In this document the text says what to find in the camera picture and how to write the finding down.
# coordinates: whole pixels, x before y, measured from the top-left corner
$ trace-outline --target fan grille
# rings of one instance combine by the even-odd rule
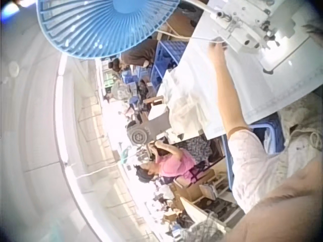
[[[78,58],[107,57],[150,36],[180,0],[123,0],[123,12],[114,1],[120,0],[38,0],[38,20],[57,49]]]

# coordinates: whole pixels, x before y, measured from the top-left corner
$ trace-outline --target woman in pink shirt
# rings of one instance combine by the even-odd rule
[[[164,144],[162,141],[156,141],[155,146],[168,151],[169,154],[159,156],[156,148],[151,145],[150,150],[156,157],[155,161],[135,166],[141,182],[148,183],[155,175],[165,177],[182,175],[185,179],[191,179],[192,174],[189,170],[196,165],[196,161],[187,150]]]

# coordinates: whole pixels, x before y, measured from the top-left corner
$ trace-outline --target sewing machine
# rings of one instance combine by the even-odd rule
[[[186,1],[211,14],[212,31],[234,51],[257,55],[267,74],[309,37],[301,29],[303,15],[312,14],[304,0],[223,0],[222,8]]]

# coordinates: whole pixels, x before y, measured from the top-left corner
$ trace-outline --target pink shirt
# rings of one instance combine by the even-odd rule
[[[192,174],[189,170],[193,168],[196,161],[187,150],[182,148],[181,150],[183,151],[181,160],[179,160],[175,155],[168,154],[160,157],[156,161],[157,164],[160,164],[159,174],[161,176],[173,177],[182,175],[185,179],[192,178]]]

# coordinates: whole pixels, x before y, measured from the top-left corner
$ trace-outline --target worktable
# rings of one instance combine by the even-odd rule
[[[208,5],[214,7],[216,2],[210,0]],[[306,18],[310,16],[301,17],[298,24],[305,24]],[[212,30],[213,25],[210,14],[204,12],[193,37],[214,39],[217,33]],[[212,139],[223,135],[224,129],[217,108],[216,73],[208,60],[207,48],[208,41],[191,39],[173,75],[178,83],[198,97],[201,111],[208,120],[202,124],[203,131],[208,139]],[[247,123],[280,110],[322,85],[322,56],[323,49],[309,38],[274,70],[273,75],[269,75],[262,71],[255,55],[237,54],[228,48],[228,69]]]

